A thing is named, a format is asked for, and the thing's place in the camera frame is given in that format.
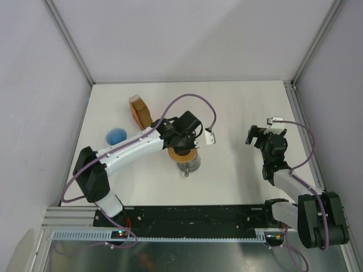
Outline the wooden ring dripper stand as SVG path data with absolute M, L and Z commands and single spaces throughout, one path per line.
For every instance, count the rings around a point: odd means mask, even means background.
M 197 157 L 197 149 L 191 149 L 183 152 L 182 155 L 177 154 L 173 148 L 167 150 L 169 157 L 177 163 L 189 163 Z

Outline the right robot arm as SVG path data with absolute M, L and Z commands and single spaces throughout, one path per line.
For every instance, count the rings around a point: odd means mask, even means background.
M 286 224 L 298 232 L 306 248 L 325 250 L 347 244 L 348 226 L 338 194 L 308 184 L 285 161 L 288 148 L 285 123 L 270 120 L 268 128 L 252 125 L 246 138 L 246 144 L 253 144 L 261 151 L 263 179 L 294 201 L 270 201 L 271 208 L 261 214 L 262 222 L 267 227 L 275 227 L 280 222 Z

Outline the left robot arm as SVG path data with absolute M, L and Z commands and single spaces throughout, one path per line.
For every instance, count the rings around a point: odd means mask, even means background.
M 85 147 L 79 153 L 73 176 L 87 202 L 103 210 L 112 226 L 120 226 L 125 221 L 124 207 L 112 192 L 109 178 L 119 168 L 153 152 L 171 148 L 180 156 L 191 154 L 196 148 L 198 127 L 202 127 L 201 121 L 186 111 L 180 117 L 158 119 L 135 137 L 109 148 L 94 151 Z

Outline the blue ribbed dripper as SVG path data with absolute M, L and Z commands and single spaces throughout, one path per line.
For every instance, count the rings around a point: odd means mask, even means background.
M 106 135 L 106 142 L 110 145 L 116 145 L 127 139 L 127 132 L 122 128 L 111 129 Z

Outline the glass coffee server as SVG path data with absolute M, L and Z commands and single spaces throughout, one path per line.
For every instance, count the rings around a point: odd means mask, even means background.
M 183 172 L 184 177 L 188 177 L 191 173 L 196 172 L 201 166 L 200 156 L 197 154 L 196 157 L 186 163 L 177 163 L 178 169 Z

